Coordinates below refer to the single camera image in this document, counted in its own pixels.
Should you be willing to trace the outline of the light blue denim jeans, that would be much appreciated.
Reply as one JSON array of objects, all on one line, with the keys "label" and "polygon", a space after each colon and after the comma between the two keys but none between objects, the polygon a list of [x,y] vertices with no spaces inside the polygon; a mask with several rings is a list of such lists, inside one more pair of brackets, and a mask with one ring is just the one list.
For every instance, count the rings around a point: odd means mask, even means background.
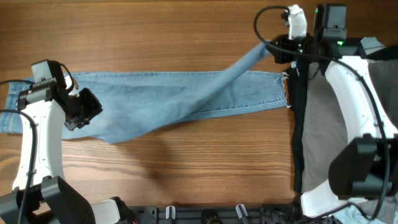
[{"label": "light blue denim jeans", "polygon": [[284,74],[253,71],[269,52],[259,44],[223,71],[74,72],[103,110],[63,139],[128,141],[169,124],[253,113],[287,106]]}]

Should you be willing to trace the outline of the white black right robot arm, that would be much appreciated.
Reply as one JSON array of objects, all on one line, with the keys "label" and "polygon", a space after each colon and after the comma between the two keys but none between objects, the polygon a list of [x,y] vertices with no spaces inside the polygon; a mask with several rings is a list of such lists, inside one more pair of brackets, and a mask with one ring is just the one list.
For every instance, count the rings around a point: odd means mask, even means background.
[{"label": "white black right robot arm", "polygon": [[322,218],[339,209],[397,192],[397,128],[387,117],[369,76],[365,49],[359,38],[349,38],[344,4],[320,4],[314,33],[298,5],[285,6],[282,19],[289,32],[266,47],[277,63],[296,62],[296,95],[307,89],[311,63],[319,65],[332,87],[343,115],[348,141],[328,167],[328,177],[297,203],[300,218]]}]

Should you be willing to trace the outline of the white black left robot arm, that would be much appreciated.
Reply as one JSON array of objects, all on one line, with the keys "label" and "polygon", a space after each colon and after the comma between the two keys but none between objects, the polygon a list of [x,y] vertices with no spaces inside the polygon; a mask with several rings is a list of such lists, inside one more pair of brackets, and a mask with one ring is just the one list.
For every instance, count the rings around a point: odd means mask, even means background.
[{"label": "white black left robot arm", "polygon": [[31,66],[34,81],[19,93],[21,161],[12,192],[1,197],[4,223],[139,223],[119,198],[90,204],[69,185],[62,166],[62,131],[82,128],[102,111],[92,92],[80,90],[67,67],[54,60]]}]

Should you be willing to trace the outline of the black garment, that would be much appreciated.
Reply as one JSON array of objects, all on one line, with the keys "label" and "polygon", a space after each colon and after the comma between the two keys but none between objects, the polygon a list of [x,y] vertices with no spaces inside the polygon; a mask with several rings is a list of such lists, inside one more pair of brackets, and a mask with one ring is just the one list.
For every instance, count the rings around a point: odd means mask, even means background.
[{"label": "black garment", "polygon": [[294,190],[298,193],[303,193],[302,173],[304,170],[304,156],[302,134],[307,104],[308,82],[317,75],[321,75],[321,73],[317,63],[309,64],[304,70],[299,70],[296,64],[293,63],[291,67],[287,69],[287,74],[289,75],[289,100],[295,118],[294,133],[292,136],[292,152],[295,166]]}]

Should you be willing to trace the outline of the light blue shirt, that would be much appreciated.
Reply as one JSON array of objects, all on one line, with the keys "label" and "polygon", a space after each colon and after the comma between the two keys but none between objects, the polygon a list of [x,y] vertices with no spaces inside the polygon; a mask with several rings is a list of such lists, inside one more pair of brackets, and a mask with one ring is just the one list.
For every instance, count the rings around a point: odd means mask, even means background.
[{"label": "light blue shirt", "polygon": [[376,37],[363,37],[361,39],[361,44],[364,48],[366,55],[370,55],[374,52],[386,48],[386,46],[380,43]]}]

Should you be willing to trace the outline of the grey trousers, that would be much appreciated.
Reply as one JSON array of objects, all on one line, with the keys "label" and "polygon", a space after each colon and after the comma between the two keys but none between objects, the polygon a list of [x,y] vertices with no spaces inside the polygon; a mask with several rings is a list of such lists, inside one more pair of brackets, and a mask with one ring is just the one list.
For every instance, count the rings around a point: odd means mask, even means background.
[{"label": "grey trousers", "polygon": [[[369,61],[369,74],[384,111],[397,126],[397,60]],[[328,177],[332,160],[347,145],[343,115],[326,78],[308,82],[302,144],[302,192],[314,189]]]}]

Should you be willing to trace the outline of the light blue cloth bottom right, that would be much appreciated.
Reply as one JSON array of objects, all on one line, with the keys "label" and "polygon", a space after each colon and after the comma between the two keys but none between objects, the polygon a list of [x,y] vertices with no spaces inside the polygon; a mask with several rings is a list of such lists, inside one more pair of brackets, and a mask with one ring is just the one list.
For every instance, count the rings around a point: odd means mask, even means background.
[{"label": "light blue cloth bottom right", "polygon": [[333,216],[344,224],[397,224],[397,209],[393,211],[380,212],[377,219],[369,221],[365,219],[357,208],[345,208],[333,214]]}]

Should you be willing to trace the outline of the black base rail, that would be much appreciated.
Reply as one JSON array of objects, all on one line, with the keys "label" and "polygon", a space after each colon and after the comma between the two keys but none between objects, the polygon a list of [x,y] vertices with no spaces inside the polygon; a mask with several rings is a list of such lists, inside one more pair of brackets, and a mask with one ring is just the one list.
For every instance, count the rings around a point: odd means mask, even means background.
[{"label": "black base rail", "polygon": [[299,209],[289,204],[265,204],[247,207],[239,204],[232,207],[175,207],[135,206],[131,210],[143,224],[337,224],[340,221],[332,215],[323,218],[305,218]]}]

